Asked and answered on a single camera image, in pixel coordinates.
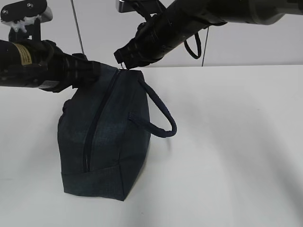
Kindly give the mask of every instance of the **black cable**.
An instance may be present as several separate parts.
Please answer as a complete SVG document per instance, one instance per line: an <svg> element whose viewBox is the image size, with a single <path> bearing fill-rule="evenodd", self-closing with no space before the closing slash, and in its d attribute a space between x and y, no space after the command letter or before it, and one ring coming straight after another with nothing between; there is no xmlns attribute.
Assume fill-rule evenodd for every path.
<svg viewBox="0 0 303 227"><path fill-rule="evenodd" d="M208 34L209 34L209 27L207 28L206 40L205 40L205 45L204 45L204 54L203 54L202 67L204 66L206 47L207 47L207 41L208 41Z"/></svg>
<svg viewBox="0 0 303 227"><path fill-rule="evenodd" d="M190 54L190 56L192 56L194 59L199 59L202 56L202 43L201 43L201 39L199 36L199 33L195 34L195 38L196 38L196 44L197 44L197 48L198 48L198 55L196 55L189 47L187 40L184 41L184 46L185 49L187 50L187 52Z"/></svg>
<svg viewBox="0 0 303 227"><path fill-rule="evenodd" d="M51 61L51 59L53 58L53 55L55 54L55 50L49 42L47 42L47 41L42 41L42 42L48 46L49 53L48 53L46 60L44 61L44 63L48 64Z"/></svg>

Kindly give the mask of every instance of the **white tabletop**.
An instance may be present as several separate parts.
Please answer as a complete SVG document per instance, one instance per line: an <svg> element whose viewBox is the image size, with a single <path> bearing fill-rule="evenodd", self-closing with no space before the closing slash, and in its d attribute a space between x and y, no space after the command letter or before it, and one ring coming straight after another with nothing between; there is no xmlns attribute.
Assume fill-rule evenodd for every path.
<svg viewBox="0 0 303 227"><path fill-rule="evenodd" d="M303 226L303 66L149 68L178 124L125 202L63 193L60 94L0 88L0 226ZM151 119L169 124L151 104Z"/></svg>

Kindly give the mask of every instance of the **fabric bag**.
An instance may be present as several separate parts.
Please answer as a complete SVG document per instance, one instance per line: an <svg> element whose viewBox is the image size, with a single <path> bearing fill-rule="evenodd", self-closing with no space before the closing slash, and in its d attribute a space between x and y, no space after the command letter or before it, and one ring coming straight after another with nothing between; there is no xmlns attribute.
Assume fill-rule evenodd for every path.
<svg viewBox="0 0 303 227"><path fill-rule="evenodd" d="M150 123L147 94L172 130ZM64 192L124 201L146 158L151 134L172 137L177 126L140 71L102 64L99 80L79 88L58 124Z"/></svg>

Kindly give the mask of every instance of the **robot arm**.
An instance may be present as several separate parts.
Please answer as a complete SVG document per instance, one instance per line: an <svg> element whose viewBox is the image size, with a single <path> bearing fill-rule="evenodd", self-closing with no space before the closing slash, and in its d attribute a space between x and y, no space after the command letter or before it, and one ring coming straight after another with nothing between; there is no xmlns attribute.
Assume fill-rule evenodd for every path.
<svg viewBox="0 0 303 227"><path fill-rule="evenodd" d="M160 61L189 37L209 26L228 22L271 25L285 14L303 15L303 0L175 0L167 9L155 11L158 0L118 0L119 12L136 5L157 13L139 26L125 47L115 52L118 63L128 69Z"/></svg>
<svg viewBox="0 0 303 227"><path fill-rule="evenodd" d="M54 42L41 40L41 24L53 19L46 0L9 4L0 15L1 22L11 27L9 42L0 40L0 86L58 93L99 78L99 62L80 53L66 54Z"/></svg>

